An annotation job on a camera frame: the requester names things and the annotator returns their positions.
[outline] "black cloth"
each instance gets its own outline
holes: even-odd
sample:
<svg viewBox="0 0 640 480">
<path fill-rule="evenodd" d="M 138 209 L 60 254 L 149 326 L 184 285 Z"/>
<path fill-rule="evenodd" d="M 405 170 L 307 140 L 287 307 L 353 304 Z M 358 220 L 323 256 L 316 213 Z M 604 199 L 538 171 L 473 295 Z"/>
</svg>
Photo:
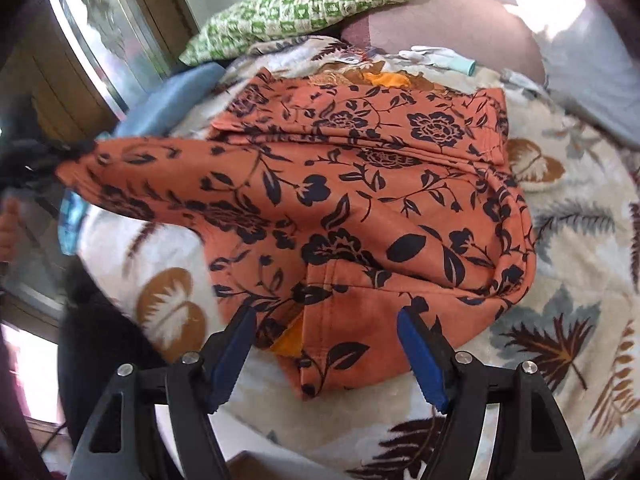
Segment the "black cloth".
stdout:
<svg viewBox="0 0 640 480">
<path fill-rule="evenodd" d="M 38 124 L 31 95 L 13 96 L 0 105 L 0 193 L 7 187 L 42 192 L 57 182 L 55 171 L 61 162 L 78 160 L 95 147 L 93 139 L 73 144 L 49 139 Z"/>
<path fill-rule="evenodd" d="M 166 362 L 98 290 L 79 259 L 67 269 L 65 288 L 70 305 L 58 339 L 58 388 L 75 448 L 118 366 L 131 363 L 145 370 Z"/>
</svg>

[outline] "orange floral jacket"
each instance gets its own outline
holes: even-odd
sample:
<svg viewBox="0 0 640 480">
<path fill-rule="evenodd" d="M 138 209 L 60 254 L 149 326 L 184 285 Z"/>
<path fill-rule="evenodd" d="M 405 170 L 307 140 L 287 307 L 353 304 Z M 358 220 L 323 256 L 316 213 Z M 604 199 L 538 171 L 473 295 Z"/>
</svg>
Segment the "orange floral jacket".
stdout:
<svg viewBox="0 0 640 480">
<path fill-rule="evenodd" d="M 58 175 L 100 207 L 197 232 L 225 319 L 252 306 L 257 345 L 315 397 L 409 369 L 407 304 L 457 347 L 527 292 L 536 258 L 507 132 L 501 89 L 261 70 L 208 140 L 106 140 Z"/>
</svg>

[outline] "grey fabric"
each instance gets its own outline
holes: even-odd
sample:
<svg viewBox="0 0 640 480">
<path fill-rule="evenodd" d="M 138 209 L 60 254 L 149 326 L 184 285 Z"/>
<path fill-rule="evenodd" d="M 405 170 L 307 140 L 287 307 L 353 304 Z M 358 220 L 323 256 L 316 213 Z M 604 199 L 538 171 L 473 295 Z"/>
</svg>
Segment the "grey fabric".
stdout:
<svg viewBox="0 0 640 480">
<path fill-rule="evenodd" d="M 532 0 L 518 4 L 524 12 L 537 10 Z M 585 0 L 577 19 L 552 39 L 545 31 L 534 38 L 554 101 L 640 149 L 640 66 L 597 1 Z"/>
</svg>

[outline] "floral blanket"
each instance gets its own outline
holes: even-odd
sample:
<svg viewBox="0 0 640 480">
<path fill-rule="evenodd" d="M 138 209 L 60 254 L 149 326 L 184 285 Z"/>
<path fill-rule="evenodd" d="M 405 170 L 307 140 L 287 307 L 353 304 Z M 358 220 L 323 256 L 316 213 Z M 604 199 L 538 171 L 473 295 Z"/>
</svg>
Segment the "floral blanket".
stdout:
<svg viewBox="0 0 640 480">
<path fill-rule="evenodd" d="M 538 238 L 538 268 L 526 297 L 462 348 L 495 366 L 535 361 L 586 477 L 609 478 L 640 436 L 640 201 L 626 168 L 634 155 L 565 114 L 519 75 L 479 68 L 470 77 L 395 56 L 348 64 L 340 61 L 344 54 L 362 53 L 331 38 L 297 42 L 272 53 L 263 44 L 239 59 L 174 136 L 205 136 L 212 118 L 262 67 L 276 76 L 313 75 L 318 82 L 384 80 L 413 89 L 440 84 L 466 93 L 503 88 L 507 150 Z M 92 207 L 80 254 L 107 296 L 167 359 L 223 326 L 208 277 L 212 262 L 188 230 Z M 225 409 L 283 446 L 365 479 L 416 478 L 443 421 L 411 374 L 300 401 L 276 358 L 259 350 L 250 353 Z M 472 478 L 486 477 L 496 423 L 497 410 L 488 408 Z"/>
</svg>

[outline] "blue cloth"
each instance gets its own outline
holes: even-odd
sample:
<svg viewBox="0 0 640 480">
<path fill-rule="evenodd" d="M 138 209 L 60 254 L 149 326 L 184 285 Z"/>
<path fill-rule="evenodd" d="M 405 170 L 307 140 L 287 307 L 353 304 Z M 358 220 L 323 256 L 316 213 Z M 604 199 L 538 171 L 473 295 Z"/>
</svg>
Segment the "blue cloth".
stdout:
<svg viewBox="0 0 640 480">
<path fill-rule="evenodd" d="M 127 117 L 116 126 L 113 136 L 162 137 L 169 134 L 216 87 L 224 73 L 224 68 L 211 62 L 172 76 L 127 113 Z M 109 136 L 103 133 L 97 139 L 108 139 Z M 82 220 L 88 207 L 81 196 L 70 189 L 65 191 L 58 218 L 58 240 L 64 254 L 76 254 Z"/>
<path fill-rule="evenodd" d="M 206 63 L 164 81 L 143 103 L 127 113 L 114 137 L 162 137 L 211 92 L 225 69 Z"/>
<path fill-rule="evenodd" d="M 418 381 L 422 396 L 440 413 L 447 413 L 449 398 L 444 387 L 442 370 L 404 308 L 398 312 L 397 330 L 398 339 Z"/>
</svg>

